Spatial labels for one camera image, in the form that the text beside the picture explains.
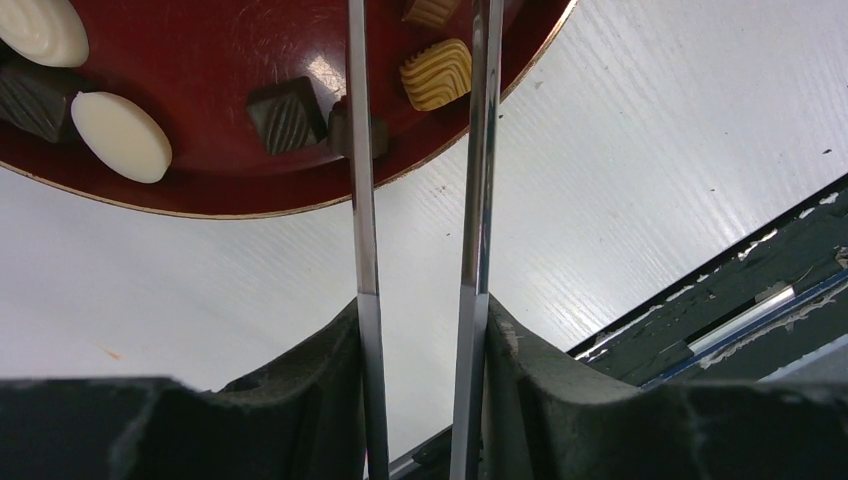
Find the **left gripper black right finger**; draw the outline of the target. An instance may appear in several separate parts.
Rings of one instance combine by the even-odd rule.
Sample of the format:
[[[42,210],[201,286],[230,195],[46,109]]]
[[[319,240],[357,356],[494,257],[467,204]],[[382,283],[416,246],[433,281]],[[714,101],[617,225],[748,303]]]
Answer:
[[[843,479],[843,384],[643,390],[573,359],[491,300],[483,468],[491,479]]]

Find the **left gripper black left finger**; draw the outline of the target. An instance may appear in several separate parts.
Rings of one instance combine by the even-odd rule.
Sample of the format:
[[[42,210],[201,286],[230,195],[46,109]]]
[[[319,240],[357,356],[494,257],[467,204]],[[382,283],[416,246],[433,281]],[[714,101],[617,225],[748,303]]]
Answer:
[[[5,479],[359,479],[357,308],[217,392],[165,377],[5,380]]]

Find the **red round plate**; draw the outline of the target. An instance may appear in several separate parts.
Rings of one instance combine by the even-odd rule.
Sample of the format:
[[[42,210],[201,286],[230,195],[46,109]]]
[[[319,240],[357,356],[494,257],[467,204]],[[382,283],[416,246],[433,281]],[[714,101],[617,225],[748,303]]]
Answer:
[[[345,108],[342,1],[80,1],[87,88],[128,98],[174,152],[151,185],[110,171],[78,138],[53,144],[1,119],[4,168],[125,208],[248,219],[346,200],[349,167],[327,141],[271,155],[246,111],[249,93],[306,76],[327,128]]]

